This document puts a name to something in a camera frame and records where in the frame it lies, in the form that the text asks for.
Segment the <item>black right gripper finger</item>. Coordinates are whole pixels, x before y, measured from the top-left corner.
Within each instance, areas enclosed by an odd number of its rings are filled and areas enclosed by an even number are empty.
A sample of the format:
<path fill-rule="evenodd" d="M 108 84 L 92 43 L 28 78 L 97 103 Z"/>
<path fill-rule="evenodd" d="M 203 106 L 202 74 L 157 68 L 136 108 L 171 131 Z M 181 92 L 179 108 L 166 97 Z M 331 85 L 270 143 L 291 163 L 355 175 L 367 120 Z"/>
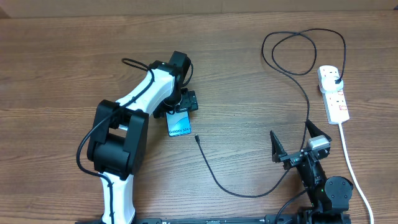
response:
<path fill-rule="evenodd" d="M 307 128 L 311 138 L 325 135 L 325 133 L 317 128 L 309 119 L 306 120 L 305 127 Z"/>
<path fill-rule="evenodd" d="M 270 131 L 270 137 L 272 143 L 272 161 L 281 162 L 281 158 L 286 156 L 287 153 L 273 131 Z"/>

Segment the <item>smartphone with blue screen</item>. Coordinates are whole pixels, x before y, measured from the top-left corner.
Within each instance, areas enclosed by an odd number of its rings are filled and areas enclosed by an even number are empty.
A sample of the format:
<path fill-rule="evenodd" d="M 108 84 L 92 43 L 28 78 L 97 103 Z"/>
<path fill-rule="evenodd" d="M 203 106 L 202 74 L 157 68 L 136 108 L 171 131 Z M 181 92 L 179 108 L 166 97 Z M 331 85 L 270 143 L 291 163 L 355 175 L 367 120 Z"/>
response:
<path fill-rule="evenodd" d="M 168 134 L 170 137 L 182 136 L 192 132 L 188 112 L 166 114 Z"/>

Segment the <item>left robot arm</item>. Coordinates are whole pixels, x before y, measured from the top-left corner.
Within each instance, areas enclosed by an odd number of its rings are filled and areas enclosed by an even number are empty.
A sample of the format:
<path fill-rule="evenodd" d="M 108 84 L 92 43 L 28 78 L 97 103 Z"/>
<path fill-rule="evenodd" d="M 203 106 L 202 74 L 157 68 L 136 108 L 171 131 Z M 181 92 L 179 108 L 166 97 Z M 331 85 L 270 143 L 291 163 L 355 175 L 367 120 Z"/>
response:
<path fill-rule="evenodd" d="M 104 212 L 97 223 L 134 223 L 133 181 L 146 153 L 150 118 L 165 118 L 170 137 L 190 134 L 189 113 L 198 109 L 187 88 L 193 64 L 188 55 L 174 51 L 168 62 L 146 65 L 124 58 L 123 63 L 145 71 L 145 78 L 126 96 L 103 100 L 96 108 L 93 127 L 77 154 L 87 147 L 94 165 L 88 173 L 101 179 Z"/>

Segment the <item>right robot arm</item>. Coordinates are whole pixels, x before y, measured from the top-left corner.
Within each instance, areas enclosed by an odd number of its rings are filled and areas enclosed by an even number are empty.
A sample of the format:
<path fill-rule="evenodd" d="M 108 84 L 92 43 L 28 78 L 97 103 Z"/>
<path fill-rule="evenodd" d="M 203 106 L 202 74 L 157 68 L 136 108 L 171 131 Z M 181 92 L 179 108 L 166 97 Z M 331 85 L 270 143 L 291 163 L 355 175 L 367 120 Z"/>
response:
<path fill-rule="evenodd" d="M 285 170 L 296 168 L 304 191 L 289 200 L 275 215 L 266 215 L 266 223 L 350 223 L 345 212 L 353 194 L 353 183 L 342 176 L 327 177 L 320 160 L 326 158 L 331 149 L 331 137 L 317 128 L 310 120 L 305 126 L 310 134 L 307 145 L 301 151 L 288 154 L 273 131 L 272 161 L 283 163 Z M 301 207 L 295 214 L 283 215 L 283 210 L 296 198 L 307 194 L 311 203 Z"/>

